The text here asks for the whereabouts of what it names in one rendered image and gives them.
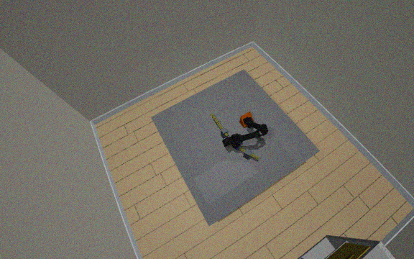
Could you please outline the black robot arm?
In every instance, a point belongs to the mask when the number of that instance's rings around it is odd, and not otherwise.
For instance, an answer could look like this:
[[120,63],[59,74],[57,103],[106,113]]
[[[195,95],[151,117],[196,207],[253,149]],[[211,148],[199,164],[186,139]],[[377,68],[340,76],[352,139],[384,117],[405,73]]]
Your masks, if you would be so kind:
[[[256,132],[249,133],[247,135],[239,135],[238,133],[235,135],[232,135],[230,137],[227,137],[223,140],[224,145],[228,145],[229,143],[232,144],[233,148],[237,148],[240,146],[240,143],[242,143],[245,140],[250,140],[256,137],[265,136],[268,133],[267,125],[266,124],[257,124],[255,123],[251,117],[247,117],[244,120],[244,124],[247,124],[248,128],[255,128],[257,129]],[[260,134],[260,132],[262,134]]]

